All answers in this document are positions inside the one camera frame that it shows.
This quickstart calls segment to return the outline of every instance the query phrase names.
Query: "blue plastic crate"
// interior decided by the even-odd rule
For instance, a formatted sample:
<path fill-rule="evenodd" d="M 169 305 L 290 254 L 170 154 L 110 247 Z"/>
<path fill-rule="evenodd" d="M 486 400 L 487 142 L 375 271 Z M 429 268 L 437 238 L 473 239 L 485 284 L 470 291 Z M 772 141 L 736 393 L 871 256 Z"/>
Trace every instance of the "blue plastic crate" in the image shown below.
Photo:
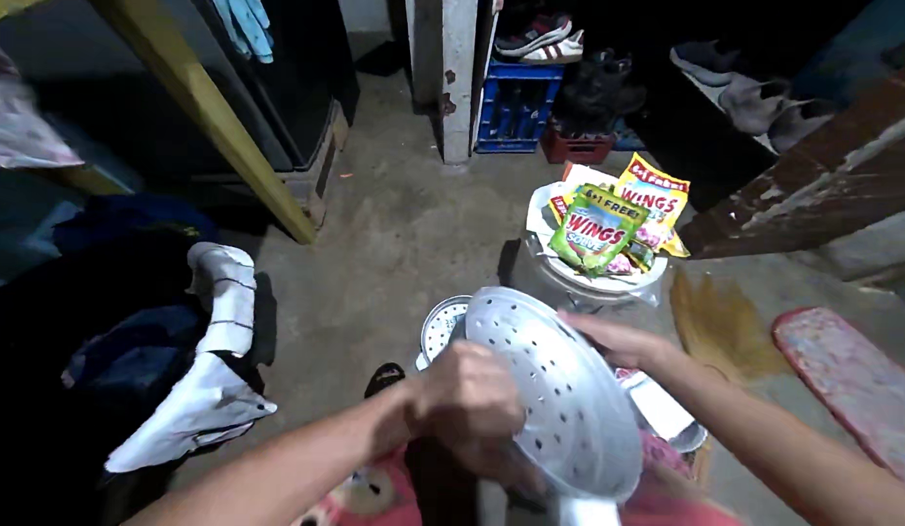
<path fill-rule="evenodd" d="M 562 64 L 507 64 L 492 59 L 485 78 L 475 151 L 536 151 L 562 80 Z"/>

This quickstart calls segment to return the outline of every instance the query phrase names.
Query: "concrete floor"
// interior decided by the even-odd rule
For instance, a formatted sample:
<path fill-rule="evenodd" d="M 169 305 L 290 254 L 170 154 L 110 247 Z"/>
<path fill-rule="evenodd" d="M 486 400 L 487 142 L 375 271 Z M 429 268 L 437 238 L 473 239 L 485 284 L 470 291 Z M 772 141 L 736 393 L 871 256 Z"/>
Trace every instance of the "concrete floor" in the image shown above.
<path fill-rule="evenodd" d="M 273 362 L 260 372 L 279 410 L 245 436 L 187 460 L 174 486 L 361 400 L 380 363 L 413 369 L 423 317 L 449 296 L 498 284 L 502 245 L 522 233 L 527 199 L 562 174 L 540 152 L 477 155 L 467 166 L 444 166 L 429 121 L 410 110 L 403 77 L 361 75 L 359 81 L 358 114 L 333 168 L 318 242 L 296 245 L 274 228 L 262 239 L 236 233 L 227 239 L 252 252 L 277 303 L 276 341 L 268 347 Z M 602 169 L 619 174 L 628 158 L 614 154 Z M 693 276 L 738 281 L 765 324 L 796 307 L 827 305 L 905 365 L 905 305 L 897 296 L 858 290 L 783 255 L 677 264 Z M 657 309 L 634 304 L 615 316 L 675 339 L 666 300 Z M 855 448 L 795 377 L 752 388 Z M 721 446 L 712 465 L 713 496 L 750 523 L 804 523 Z"/>

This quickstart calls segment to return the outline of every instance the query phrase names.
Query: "wooden beam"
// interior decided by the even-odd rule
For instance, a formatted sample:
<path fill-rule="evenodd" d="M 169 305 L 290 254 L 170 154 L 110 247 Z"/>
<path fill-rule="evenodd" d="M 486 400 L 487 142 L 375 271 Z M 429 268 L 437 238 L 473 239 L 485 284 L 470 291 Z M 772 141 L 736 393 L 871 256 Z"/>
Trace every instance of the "wooden beam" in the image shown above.
<path fill-rule="evenodd" d="M 468 161 L 478 0 L 443 0 L 443 162 Z"/>
<path fill-rule="evenodd" d="M 205 73 L 173 19 L 157 0 L 90 0 L 160 80 L 180 108 L 203 131 L 283 227 L 301 244 L 316 230 L 228 101 Z"/>
<path fill-rule="evenodd" d="M 0 19 L 23 11 L 27 7 L 39 4 L 44 0 L 0 0 Z"/>
<path fill-rule="evenodd" d="M 57 185 L 73 188 L 90 196 L 133 194 L 130 188 L 112 181 L 90 164 L 60 169 L 30 169 L 29 171 L 49 179 Z"/>

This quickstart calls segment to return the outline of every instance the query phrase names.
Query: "hand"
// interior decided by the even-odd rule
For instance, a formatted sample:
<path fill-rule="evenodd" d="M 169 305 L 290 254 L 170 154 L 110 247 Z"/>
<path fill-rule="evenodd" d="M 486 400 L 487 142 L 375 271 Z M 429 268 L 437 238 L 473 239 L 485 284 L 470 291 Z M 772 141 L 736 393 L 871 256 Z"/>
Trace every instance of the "hand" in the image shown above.
<path fill-rule="evenodd" d="M 526 417 L 501 357 L 454 341 L 423 375 L 415 413 L 462 466 L 505 487 L 542 493 L 543 475 L 514 445 Z"/>
<path fill-rule="evenodd" d="M 677 352 L 673 343 L 641 329 L 634 329 L 606 321 L 592 315 L 574 315 L 563 310 L 559 317 L 584 332 L 599 347 L 609 362 L 640 369 L 647 373 L 671 353 Z"/>
<path fill-rule="evenodd" d="M 414 403 L 420 432 L 449 440 L 510 438 L 524 409 L 504 360 L 470 341 L 454 341 L 423 375 Z"/>

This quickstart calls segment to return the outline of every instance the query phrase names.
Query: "dark blue cloth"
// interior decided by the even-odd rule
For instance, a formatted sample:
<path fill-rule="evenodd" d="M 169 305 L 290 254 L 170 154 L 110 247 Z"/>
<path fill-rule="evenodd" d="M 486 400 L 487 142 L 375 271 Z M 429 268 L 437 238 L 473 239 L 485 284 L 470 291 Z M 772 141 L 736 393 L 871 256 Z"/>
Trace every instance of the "dark blue cloth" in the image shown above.
<path fill-rule="evenodd" d="M 166 229 L 196 242 L 215 242 L 215 224 L 189 203 L 170 196 L 92 196 L 86 209 L 53 228 L 53 243 L 62 254 L 112 241 L 139 230 Z"/>
<path fill-rule="evenodd" d="M 187 305 L 143 309 L 75 352 L 64 374 L 72 389 L 145 398 L 203 336 Z"/>

